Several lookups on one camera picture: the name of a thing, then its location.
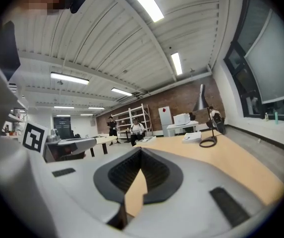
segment bottle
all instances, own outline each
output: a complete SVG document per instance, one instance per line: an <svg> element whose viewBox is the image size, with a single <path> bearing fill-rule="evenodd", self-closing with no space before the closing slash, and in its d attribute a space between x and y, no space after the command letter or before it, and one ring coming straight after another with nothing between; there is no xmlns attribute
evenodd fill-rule
<svg viewBox="0 0 284 238"><path fill-rule="evenodd" d="M275 111L275 123L279 124L279 113L277 111Z"/></svg>

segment printer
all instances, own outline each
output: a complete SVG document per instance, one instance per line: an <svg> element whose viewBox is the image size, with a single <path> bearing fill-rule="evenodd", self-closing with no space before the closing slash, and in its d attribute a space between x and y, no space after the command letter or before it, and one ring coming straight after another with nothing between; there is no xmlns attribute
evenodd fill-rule
<svg viewBox="0 0 284 238"><path fill-rule="evenodd" d="M184 125L190 122L190 115L187 114L179 114L173 117L174 125Z"/></svg>

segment window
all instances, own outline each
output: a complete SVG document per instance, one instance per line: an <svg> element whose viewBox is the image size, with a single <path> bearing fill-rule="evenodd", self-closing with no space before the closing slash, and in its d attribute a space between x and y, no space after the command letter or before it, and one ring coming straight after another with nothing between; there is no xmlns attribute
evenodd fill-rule
<svg viewBox="0 0 284 238"><path fill-rule="evenodd" d="M225 57L245 117L284 120L284 22L265 0L243 0Z"/></svg>

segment brick wall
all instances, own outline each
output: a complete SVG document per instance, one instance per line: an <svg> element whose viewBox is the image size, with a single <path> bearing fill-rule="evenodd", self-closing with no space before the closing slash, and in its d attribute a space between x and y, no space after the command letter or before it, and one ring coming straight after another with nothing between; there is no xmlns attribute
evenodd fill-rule
<svg viewBox="0 0 284 238"><path fill-rule="evenodd" d="M190 83L181 86L174 87L165 92L144 98L142 100L125 105L121 108L118 108L107 114L97 117L98 133L109 132L107 121L108 117L111 116L111 114L118 114L127 111L128 108L131 109L136 108L141 104L148 105L150 109L153 131L162 130L161 119L159 116L158 108L169 106L172 117L182 113L192 112L192 109L199 96L201 84L206 85L205 97L208 104L210 106L213 106L216 110L220 111L223 117L226 117L216 82L212 77L206 77L192 81ZM196 115L196 121L198 121L199 124L205 123L209 119L207 110L200 110L194 112L194 114Z"/></svg>

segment light wood tabletop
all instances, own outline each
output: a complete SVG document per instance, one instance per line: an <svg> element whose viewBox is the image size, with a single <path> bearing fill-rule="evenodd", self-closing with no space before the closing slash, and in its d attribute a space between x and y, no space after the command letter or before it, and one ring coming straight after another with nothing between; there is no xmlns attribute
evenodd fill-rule
<svg viewBox="0 0 284 238"><path fill-rule="evenodd" d="M96 137L97 145L105 144L105 143L111 142L116 139L117 139L117 136Z"/></svg>
<svg viewBox="0 0 284 238"><path fill-rule="evenodd" d="M145 148L161 150L194 160L209 163L246 186L269 205L284 194L284 184L253 155L227 137L215 132L218 142L210 148L198 143L182 143L183 136L158 137ZM202 133L202 138L212 136L211 131ZM143 206L143 194L147 193L146 181L140 171L125 195L126 211L136 216Z"/></svg>

